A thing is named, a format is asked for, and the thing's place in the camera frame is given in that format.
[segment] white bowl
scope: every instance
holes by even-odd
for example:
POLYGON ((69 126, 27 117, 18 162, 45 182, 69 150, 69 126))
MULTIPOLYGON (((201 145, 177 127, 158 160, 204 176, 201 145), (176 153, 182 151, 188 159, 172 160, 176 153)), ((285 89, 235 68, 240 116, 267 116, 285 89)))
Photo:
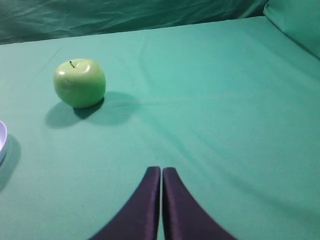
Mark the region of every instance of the white bowl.
POLYGON ((8 132, 6 125, 0 121, 0 164, 5 158, 7 151, 8 132))

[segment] apple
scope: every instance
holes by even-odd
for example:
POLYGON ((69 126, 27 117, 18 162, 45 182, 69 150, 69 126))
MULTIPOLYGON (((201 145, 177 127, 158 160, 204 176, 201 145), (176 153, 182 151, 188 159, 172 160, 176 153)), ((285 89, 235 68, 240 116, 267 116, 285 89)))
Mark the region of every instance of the apple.
POLYGON ((106 93, 106 76, 99 64, 91 59, 78 58, 57 67, 54 90, 58 97, 74 108, 97 104, 106 93))

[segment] green apple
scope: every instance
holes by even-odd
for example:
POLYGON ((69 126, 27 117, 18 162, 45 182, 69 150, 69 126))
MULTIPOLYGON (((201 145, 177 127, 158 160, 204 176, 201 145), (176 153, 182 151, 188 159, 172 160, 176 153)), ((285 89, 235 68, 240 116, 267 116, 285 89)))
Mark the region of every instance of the green apple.
POLYGON ((98 63, 78 58, 62 63, 55 71, 54 90, 58 97, 74 108, 97 104, 106 93, 106 77, 98 63))

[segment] apple stem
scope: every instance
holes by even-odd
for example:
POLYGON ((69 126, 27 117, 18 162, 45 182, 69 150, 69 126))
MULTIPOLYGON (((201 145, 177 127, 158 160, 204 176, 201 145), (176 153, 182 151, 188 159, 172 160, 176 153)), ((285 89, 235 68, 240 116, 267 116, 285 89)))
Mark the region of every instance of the apple stem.
POLYGON ((71 64, 71 66, 72 66, 73 68, 75 68, 75 66, 72 65, 72 62, 71 62, 71 61, 69 61, 69 63, 71 64))

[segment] bowl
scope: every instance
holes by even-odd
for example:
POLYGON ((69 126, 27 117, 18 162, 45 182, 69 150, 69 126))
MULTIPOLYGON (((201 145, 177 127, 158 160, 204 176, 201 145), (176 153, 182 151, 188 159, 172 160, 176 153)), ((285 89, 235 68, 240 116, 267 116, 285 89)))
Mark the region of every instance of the bowl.
POLYGON ((0 164, 5 158, 5 155, 7 152, 7 145, 8 145, 7 139, 8 139, 7 127, 2 121, 0 121, 0 164))

